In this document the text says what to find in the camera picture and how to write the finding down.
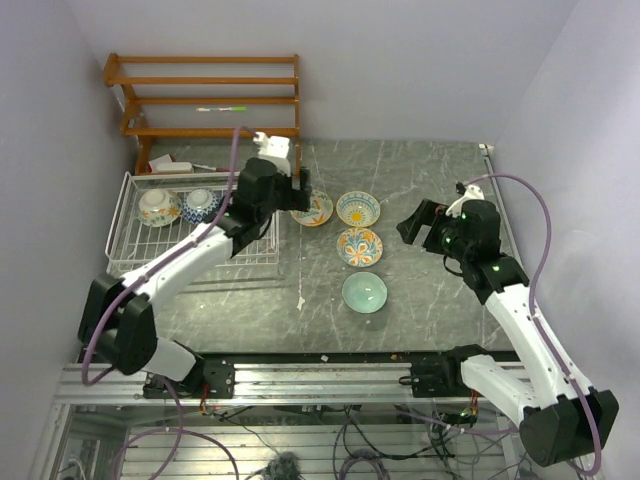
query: dish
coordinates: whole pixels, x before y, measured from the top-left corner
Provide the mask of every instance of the dish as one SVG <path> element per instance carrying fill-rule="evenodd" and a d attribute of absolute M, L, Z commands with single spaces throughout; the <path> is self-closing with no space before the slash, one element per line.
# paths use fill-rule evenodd
<path fill-rule="evenodd" d="M 336 203 L 338 216 L 352 227 L 369 227 L 380 217 L 380 204 L 366 192 L 347 192 Z"/>
<path fill-rule="evenodd" d="M 142 195 L 138 202 L 138 218 L 149 227 L 164 227 L 180 216 L 182 201 L 174 192 L 154 188 Z"/>
<path fill-rule="evenodd" d="M 201 223 L 204 217 L 220 205 L 220 197 L 207 188 L 198 188 L 187 195 L 182 218 L 189 223 Z"/>
<path fill-rule="evenodd" d="M 382 257 L 382 241 L 368 228 L 350 228 L 338 237 L 338 255 L 352 267 L 370 267 Z"/>
<path fill-rule="evenodd" d="M 291 211 L 291 216 L 300 225 L 305 227 L 318 227 L 326 223 L 333 214 L 333 202 L 331 197 L 320 190 L 311 192 L 311 208 L 308 212 Z"/>
<path fill-rule="evenodd" d="M 377 312 L 387 301 L 387 286 L 374 273 L 354 273 L 342 284 L 342 298 L 358 313 Z"/>

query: marble surface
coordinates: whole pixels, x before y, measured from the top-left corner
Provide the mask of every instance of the marble surface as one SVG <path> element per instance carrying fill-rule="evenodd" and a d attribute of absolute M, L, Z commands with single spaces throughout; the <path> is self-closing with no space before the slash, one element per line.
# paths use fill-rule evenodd
<path fill-rule="evenodd" d="M 224 166 L 229 147 L 165 144 L 154 147 L 152 156 L 164 153 L 177 160 Z M 240 154 L 246 159 L 255 150 L 246 144 Z M 314 187 L 334 202 L 350 190 L 369 192 L 380 202 L 381 216 L 371 229 L 382 239 L 384 253 L 366 270 L 386 283 L 385 306 L 365 315 L 343 301 L 342 283 L 362 269 L 348 266 L 336 253 L 336 240 L 348 227 L 335 212 L 316 228 L 302 227 L 283 213 L 277 266 L 210 271 L 159 312 L 159 335 L 197 351 L 441 350 L 470 343 L 511 348 L 498 323 L 462 280 L 444 271 L 442 257 L 420 248 L 426 228 L 414 246 L 403 244 L 395 230 L 423 198 L 452 202 L 457 181 L 486 173 L 476 144 L 308 141 L 303 164 L 311 171 Z M 489 182 L 480 185 L 493 199 Z M 506 235 L 503 240 L 509 251 Z"/>

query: wooden rack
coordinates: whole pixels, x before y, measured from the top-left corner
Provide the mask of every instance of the wooden rack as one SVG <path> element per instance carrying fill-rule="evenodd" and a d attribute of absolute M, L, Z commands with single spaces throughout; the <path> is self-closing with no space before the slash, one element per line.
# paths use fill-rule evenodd
<path fill-rule="evenodd" d="M 127 76 L 123 64 L 285 64 L 292 65 L 290 77 L 182 77 L 182 76 Z M 139 143 L 136 174 L 149 172 L 149 154 L 156 138 L 229 138 L 236 125 L 228 128 L 158 128 L 151 127 L 144 115 L 144 105 L 292 105 L 294 127 L 252 126 L 267 135 L 289 137 L 296 144 L 296 168 L 300 170 L 300 91 L 298 55 L 291 57 L 136 57 L 109 55 L 103 71 L 103 80 L 108 87 L 120 85 L 125 97 L 125 111 L 120 124 L 123 135 L 137 136 Z M 291 96 L 215 96 L 215 97 L 140 97 L 134 85 L 290 85 Z"/>

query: yellow patterned bowl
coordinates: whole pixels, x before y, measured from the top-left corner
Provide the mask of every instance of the yellow patterned bowl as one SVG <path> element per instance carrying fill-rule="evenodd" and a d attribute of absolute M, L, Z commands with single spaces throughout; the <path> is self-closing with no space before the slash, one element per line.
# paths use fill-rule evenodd
<path fill-rule="evenodd" d="M 380 204 L 366 192 L 347 192 L 336 203 L 338 216 L 352 227 L 369 227 L 380 217 Z"/>
<path fill-rule="evenodd" d="M 382 257 L 382 241 L 368 228 L 350 228 L 338 237 L 338 255 L 352 267 L 370 267 Z"/>
<path fill-rule="evenodd" d="M 331 197 L 320 190 L 313 190 L 311 192 L 311 208 L 308 212 L 298 212 L 297 210 L 291 211 L 291 216 L 300 225 L 305 227 L 318 227 L 327 220 L 333 214 L 333 202 Z"/>
<path fill-rule="evenodd" d="M 154 188 L 142 195 L 138 202 L 138 218 L 148 227 L 169 225 L 182 213 L 182 201 L 174 192 Z"/>

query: white wire dish rack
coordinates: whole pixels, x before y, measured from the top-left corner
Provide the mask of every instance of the white wire dish rack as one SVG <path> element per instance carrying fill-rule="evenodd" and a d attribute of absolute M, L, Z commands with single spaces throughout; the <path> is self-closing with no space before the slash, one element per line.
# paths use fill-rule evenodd
<path fill-rule="evenodd" d="M 180 196 L 183 204 L 189 192 L 209 188 L 220 195 L 226 189 L 227 173 L 132 176 L 126 173 L 111 221 L 105 253 L 109 258 L 108 272 L 120 276 L 150 262 L 180 242 L 196 227 L 180 218 L 165 227 L 148 227 L 138 219 L 138 201 L 153 188 L 166 188 Z M 280 232 L 279 212 L 271 227 L 260 240 L 222 266 L 277 265 Z"/>

